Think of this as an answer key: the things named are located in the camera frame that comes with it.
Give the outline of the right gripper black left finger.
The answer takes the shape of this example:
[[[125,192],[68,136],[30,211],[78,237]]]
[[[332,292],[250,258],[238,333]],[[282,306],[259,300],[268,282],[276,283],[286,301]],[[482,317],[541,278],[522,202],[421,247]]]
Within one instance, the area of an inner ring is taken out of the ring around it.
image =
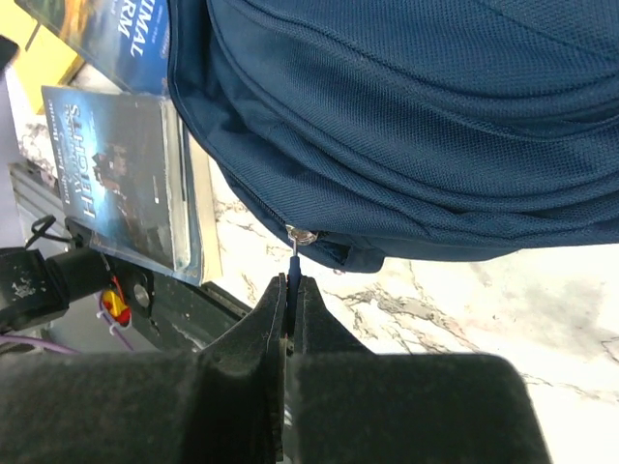
[[[275,463],[286,280],[202,351],[7,355],[5,463]]]

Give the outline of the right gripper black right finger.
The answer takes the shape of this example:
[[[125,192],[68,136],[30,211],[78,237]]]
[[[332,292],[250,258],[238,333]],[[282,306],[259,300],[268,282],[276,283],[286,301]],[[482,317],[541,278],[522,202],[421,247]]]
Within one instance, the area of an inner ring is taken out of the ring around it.
[[[296,463],[546,463],[515,367],[488,354],[377,355],[299,286],[288,364]]]

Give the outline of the dark book underneath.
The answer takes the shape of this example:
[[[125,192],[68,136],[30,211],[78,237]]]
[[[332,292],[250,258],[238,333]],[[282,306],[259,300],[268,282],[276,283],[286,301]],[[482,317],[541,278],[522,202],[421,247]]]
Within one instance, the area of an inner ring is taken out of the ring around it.
[[[190,227],[191,262],[174,277],[194,286],[222,276],[220,242],[217,232],[210,157],[199,145],[176,111],[171,99],[162,103],[170,121],[175,119],[180,150],[183,155],[182,174],[185,180],[188,224]]]

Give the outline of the Wuthering Heights dark book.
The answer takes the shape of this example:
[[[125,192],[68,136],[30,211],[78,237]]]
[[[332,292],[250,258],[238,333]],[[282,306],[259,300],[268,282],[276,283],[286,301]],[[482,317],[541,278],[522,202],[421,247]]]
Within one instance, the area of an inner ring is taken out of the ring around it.
[[[180,127],[171,100],[42,89],[66,216],[170,269],[190,262]]]

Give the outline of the navy blue student backpack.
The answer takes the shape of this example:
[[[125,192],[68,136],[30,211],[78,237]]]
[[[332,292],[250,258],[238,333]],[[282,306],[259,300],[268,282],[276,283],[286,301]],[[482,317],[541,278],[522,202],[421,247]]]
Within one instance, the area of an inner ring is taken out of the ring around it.
[[[168,88],[302,252],[481,261],[618,240],[614,1],[172,1]]]

